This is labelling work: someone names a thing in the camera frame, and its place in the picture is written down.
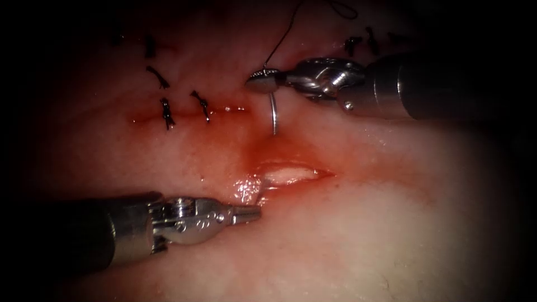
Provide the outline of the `left arm needle driver jaw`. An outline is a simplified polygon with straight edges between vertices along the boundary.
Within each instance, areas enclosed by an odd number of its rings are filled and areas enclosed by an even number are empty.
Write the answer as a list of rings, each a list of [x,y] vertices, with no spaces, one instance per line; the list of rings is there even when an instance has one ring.
[[[262,216],[261,210],[258,205],[232,206],[231,224],[238,225],[256,221]]]

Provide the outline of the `right arm needle driver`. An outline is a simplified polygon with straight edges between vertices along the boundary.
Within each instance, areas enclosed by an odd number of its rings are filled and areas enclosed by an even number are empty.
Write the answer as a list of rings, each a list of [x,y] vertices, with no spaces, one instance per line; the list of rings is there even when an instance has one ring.
[[[343,58],[308,58],[286,73],[286,85],[312,101],[333,101],[341,88],[365,81],[365,67]]]

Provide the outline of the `right arm needle driver jaw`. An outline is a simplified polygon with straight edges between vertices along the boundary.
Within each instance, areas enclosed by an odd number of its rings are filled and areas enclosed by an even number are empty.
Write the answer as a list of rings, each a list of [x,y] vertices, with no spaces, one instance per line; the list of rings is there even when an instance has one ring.
[[[255,93],[269,94],[276,92],[280,87],[284,87],[287,84],[286,78],[260,77],[248,79],[244,86]]]
[[[275,69],[275,68],[263,68],[263,69],[253,72],[249,78],[250,79],[263,78],[263,77],[269,77],[269,76],[274,76],[274,75],[279,75],[279,74],[284,74],[284,73],[285,72],[282,72],[281,70]]]

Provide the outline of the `left arm needle driver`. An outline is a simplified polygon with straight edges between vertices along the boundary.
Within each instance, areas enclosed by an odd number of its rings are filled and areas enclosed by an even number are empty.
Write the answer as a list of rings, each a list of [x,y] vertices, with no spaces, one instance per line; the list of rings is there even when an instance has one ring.
[[[168,244],[192,245],[214,237],[230,223],[232,206],[201,197],[149,196],[156,254]]]

